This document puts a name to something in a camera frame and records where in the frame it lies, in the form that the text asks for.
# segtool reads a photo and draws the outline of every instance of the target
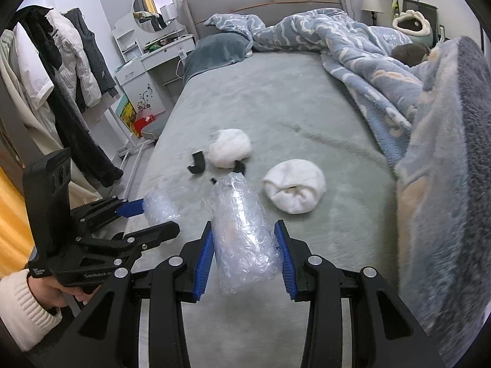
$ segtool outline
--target headboard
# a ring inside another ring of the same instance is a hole
[[[317,8],[341,8],[346,11],[345,0],[183,0],[179,22],[186,26],[196,39],[219,33],[214,26],[203,23],[214,13],[255,14],[266,26],[277,24],[294,13]]]

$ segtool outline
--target hand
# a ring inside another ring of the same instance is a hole
[[[79,287],[64,287],[55,277],[33,278],[28,276],[28,286],[34,298],[45,310],[67,306],[63,293],[73,295],[79,302],[85,304],[95,293],[88,295]]]

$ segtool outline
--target clear plastic wrap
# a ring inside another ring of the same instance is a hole
[[[241,173],[230,173],[214,186],[212,228],[223,293],[236,293],[281,272],[277,240],[259,198]]]
[[[166,221],[179,223],[179,212],[167,193],[164,183],[143,198],[143,211],[151,226],[163,224]]]

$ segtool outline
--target bed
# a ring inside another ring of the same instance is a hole
[[[184,0],[181,18],[199,39],[217,32],[203,25],[214,13],[255,13],[271,25],[290,14],[323,7],[344,9],[345,2]],[[181,215],[181,233],[172,243],[144,252],[134,272],[154,268],[178,254],[184,243],[200,237],[210,219],[210,179],[229,171],[208,164],[203,175],[192,175],[187,166],[192,164],[191,154],[205,151],[224,128],[239,128],[251,138],[253,153],[245,161],[246,177],[271,225],[283,219],[292,236],[305,240],[314,253],[336,266],[359,270],[371,265],[396,285],[397,202],[391,168],[346,87],[322,68],[320,55],[311,52],[254,53],[243,62],[189,80],[139,190],[144,197],[166,184]],[[262,192],[268,170],[293,158],[314,162],[326,176],[327,192],[310,213],[283,213]],[[126,230],[147,226],[144,217],[134,217]],[[308,309],[307,303],[290,300],[281,276],[223,296],[214,263],[201,301],[183,305],[191,366],[298,367]],[[347,306],[344,315],[349,319]],[[348,367],[347,326],[344,336],[343,366]]]

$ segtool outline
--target mirror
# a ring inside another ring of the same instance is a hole
[[[135,22],[149,33],[165,29],[177,17],[173,0],[134,0],[132,9]]]

